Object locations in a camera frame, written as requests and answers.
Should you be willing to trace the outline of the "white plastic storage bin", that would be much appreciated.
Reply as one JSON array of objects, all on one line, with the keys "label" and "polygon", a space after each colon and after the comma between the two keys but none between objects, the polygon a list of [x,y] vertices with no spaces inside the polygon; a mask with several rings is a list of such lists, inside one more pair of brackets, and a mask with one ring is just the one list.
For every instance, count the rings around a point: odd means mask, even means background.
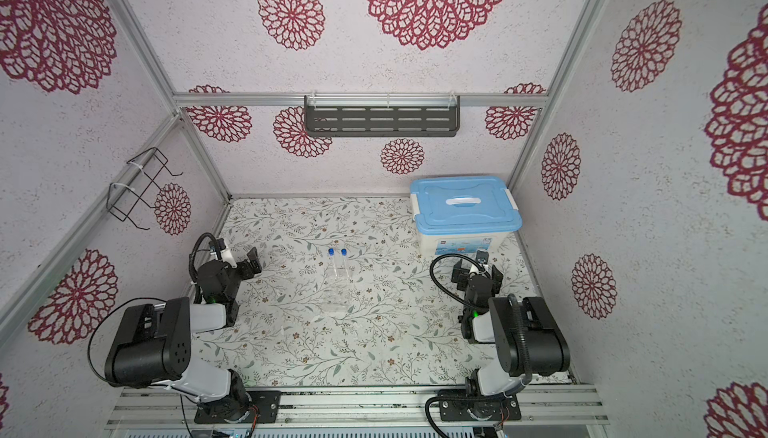
[{"label": "white plastic storage bin", "polygon": [[420,252],[427,258],[446,253],[473,254],[479,249],[493,252],[513,233],[480,233],[480,234],[454,234],[454,235],[424,235],[416,227],[416,236]]}]

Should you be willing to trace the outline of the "blue plastic bin lid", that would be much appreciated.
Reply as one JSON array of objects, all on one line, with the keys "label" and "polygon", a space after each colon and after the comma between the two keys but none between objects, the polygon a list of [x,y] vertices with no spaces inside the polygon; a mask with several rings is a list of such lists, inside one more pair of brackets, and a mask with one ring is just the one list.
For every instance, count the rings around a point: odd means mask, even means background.
[{"label": "blue plastic bin lid", "polygon": [[510,191],[495,176],[419,179],[410,197],[424,235],[509,233],[523,225]]}]

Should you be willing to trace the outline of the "blue-capped test tube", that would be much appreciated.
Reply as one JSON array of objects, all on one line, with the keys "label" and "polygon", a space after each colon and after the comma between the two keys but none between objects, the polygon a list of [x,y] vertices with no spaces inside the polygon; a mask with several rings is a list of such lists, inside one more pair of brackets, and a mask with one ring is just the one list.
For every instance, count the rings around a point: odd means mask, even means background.
[{"label": "blue-capped test tube", "polygon": [[335,261],[335,250],[333,248],[328,249],[328,266],[326,270],[326,275],[330,278],[337,278],[337,268],[336,268],[336,261]]},{"label": "blue-capped test tube", "polygon": [[341,249],[341,270],[346,278],[351,278],[351,272],[349,271],[348,252],[346,248]]}]

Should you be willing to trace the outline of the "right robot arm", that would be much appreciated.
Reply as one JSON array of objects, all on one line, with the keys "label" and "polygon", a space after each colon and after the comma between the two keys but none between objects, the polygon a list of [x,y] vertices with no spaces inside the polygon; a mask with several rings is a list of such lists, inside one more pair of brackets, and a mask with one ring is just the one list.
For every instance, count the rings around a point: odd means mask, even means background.
[{"label": "right robot arm", "polygon": [[465,390],[443,390],[424,404],[424,413],[439,437],[447,434],[431,414],[437,404],[443,421],[469,419],[505,423],[521,419],[518,395],[542,377],[566,372],[571,354],[545,300],[519,299],[501,294],[504,275],[479,250],[473,258],[460,253],[436,256],[429,276],[437,288],[463,306],[458,321],[464,339],[472,344],[492,344],[496,358],[475,369],[465,380]]}]

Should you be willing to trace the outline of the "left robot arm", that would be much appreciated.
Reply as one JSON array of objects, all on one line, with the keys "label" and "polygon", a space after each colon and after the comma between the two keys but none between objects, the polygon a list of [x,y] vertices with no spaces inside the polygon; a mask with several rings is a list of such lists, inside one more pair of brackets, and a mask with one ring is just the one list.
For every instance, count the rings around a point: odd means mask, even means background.
[{"label": "left robot arm", "polygon": [[250,391],[238,372],[218,368],[192,350],[194,334],[235,326],[240,285],[261,271],[257,249],[238,261],[223,238],[202,234],[188,256],[194,297],[135,298],[121,305],[99,379],[115,388],[174,392],[195,405],[198,424],[275,422],[280,392]]}]

